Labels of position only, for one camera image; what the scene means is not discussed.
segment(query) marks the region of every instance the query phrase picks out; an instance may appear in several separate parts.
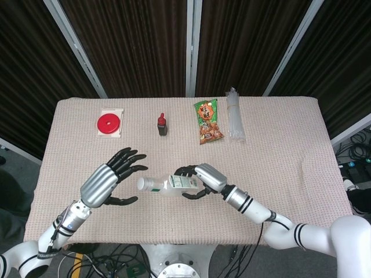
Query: robotic arm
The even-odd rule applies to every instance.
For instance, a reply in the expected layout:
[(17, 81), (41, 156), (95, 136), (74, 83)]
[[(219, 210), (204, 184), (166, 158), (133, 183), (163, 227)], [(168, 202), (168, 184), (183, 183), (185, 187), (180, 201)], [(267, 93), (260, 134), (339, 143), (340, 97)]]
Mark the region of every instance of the robotic arm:
[(40, 277), (48, 269), (52, 258), (66, 244), (77, 229), (90, 216), (91, 209), (102, 204), (125, 206), (138, 197), (118, 199), (111, 197), (116, 186), (136, 171), (148, 169), (142, 165), (131, 166), (146, 155), (135, 155), (137, 150), (125, 148), (116, 153), (108, 163), (101, 165), (80, 189), (81, 199), (73, 201), (52, 223), (39, 241), (18, 244), (0, 255), (0, 277), (6, 278), (11, 268), (16, 268), (22, 278)]
[(255, 224), (270, 222), (264, 234), (265, 242), (275, 249), (300, 247), (337, 258), (338, 278), (371, 277), (371, 225), (358, 216), (341, 217), (330, 229), (309, 224), (294, 224), (254, 200), (247, 192), (227, 184), (227, 177), (206, 163), (179, 168), (175, 174), (195, 174), (205, 186), (197, 195), (184, 193), (188, 199), (220, 193), (223, 200)]

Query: metal frame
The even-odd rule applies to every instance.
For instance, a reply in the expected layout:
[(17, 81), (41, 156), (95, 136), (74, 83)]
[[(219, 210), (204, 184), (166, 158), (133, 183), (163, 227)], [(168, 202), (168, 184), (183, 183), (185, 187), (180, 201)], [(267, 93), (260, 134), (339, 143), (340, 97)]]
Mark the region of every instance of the metal frame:
[(202, 0), (187, 0), (187, 50), (185, 62), (185, 96), (196, 91), (199, 33), (201, 30)]
[(75, 54), (77, 60), (79, 61), (82, 69), (84, 70), (86, 76), (89, 78), (97, 94), (101, 98), (108, 98), (102, 84), (100, 83), (99, 77), (97, 76), (88, 56), (86, 55), (80, 40), (78, 39), (70, 21), (68, 20), (64, 10), (58, 0), (43, 0), (50, 14), (53, 16), (55, 22), (57, 23), (60, 31), (65, 37), (68, 45)]
[(25, 158), (29, 159), (32, 162), (35, 162), (38, 165), (41, 165), (42, 161), (33, 155), (30, 155), (28, 152), (25, 152), (24, 150), (18, 148), (17, 146), (13, 145), (12, 143), (9, 143), (8, 141), (5, 141), (3, 138), (0, 138), (0, 145), (4, 146), (7, 149), (10, 149), (13, 152), (18, 153), (21, 156), (24, 156)]
[(356, 122), (351, 127), (344, 130), (342, 133), (340, 133), (335, 138), (331, 139), (331, 145), (333, 147), (335, 147), (336, 145), (339, 145), (341, 142), (345, 141), (346, 139), (351, 137), (353, 134), (359, 132), (360, 130), (370, 125), (371, 125), (371, 113), (365, 116), (363, 119)]
[(283, 55), (283, 58), (279, 63), (275, 73), (273, 74), (271, 81), (269, 82), (267, 88), (265, 89), (262, 95), (263, 97), (269, 96), (269, 94), (271, 93), (274, 85), (277, 83), (278, 78), (280, 77), (281, 73), (287, 66), (289, 60), (291, 59), (305, 32), (308, 30), (308, 27), (312, 23), (315, 15), (317, 14), (319, 8), (322, 6), (323, 2), (324, 0), (312, 0), (312, 3), (310, 4), (307, 13), (303, 17), (303, 20), (301, 21), (298, 29), (296, 30), (296, 33), (294, 34), (294, 37), (292, 38), (291, 43), (289, 44), (289, 47), (285, 52), (285, 55)]

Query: beige tablecloth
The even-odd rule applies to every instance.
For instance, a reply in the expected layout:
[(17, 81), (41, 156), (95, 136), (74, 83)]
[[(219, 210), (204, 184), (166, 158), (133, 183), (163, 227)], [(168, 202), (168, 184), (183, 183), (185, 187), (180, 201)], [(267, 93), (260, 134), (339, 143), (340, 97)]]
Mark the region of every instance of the beige tablecloth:
[[(113, 196), (138, 196), (130, 206), (102, 206), (70, 239), (102, 243), (255, 243), (260, 227), (211, 194), (200, 200), (138, 192), (141, 175), (159, 177), (178, 167), (213, 165), (254, 199), (296, 223), (329, 227), (351, 214), (317, 100), (307, 97), (240, 97), (246, 142), (228, 136), (227, 102), (218, 98), (225, 137), (199, 144), (193, 104), (201, 98), (142, 98), (58, 103), (40, 170), (25, 240), (37, 240), (72, 200), (84, 181), (124, 147), (147, 154), (149, 169), (124, 180)], [(102, 108), (123, 108), (121, 138), (97, 136)], [(157, 117), (165, 113), (168, 135)]]

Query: snack bag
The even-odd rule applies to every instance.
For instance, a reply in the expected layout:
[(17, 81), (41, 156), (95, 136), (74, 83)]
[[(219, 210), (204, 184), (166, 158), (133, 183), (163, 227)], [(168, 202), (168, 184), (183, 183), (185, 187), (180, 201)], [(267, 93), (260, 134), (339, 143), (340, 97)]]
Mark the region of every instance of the snack bag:
[(195, 104), (199, 124), (200, 144), (224, 137), (217, 124), (217, 99), (200, 101)]

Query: red round lid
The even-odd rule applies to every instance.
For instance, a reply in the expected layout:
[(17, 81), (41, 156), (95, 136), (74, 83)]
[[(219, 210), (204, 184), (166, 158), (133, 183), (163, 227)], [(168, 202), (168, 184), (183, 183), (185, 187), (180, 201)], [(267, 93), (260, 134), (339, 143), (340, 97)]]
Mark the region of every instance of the red round lid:
[(98, 120), (98, 129), (105, 134), (111, 134), (117, 131), (120, 127), (120, 118), (115, 114), (104, 114)]

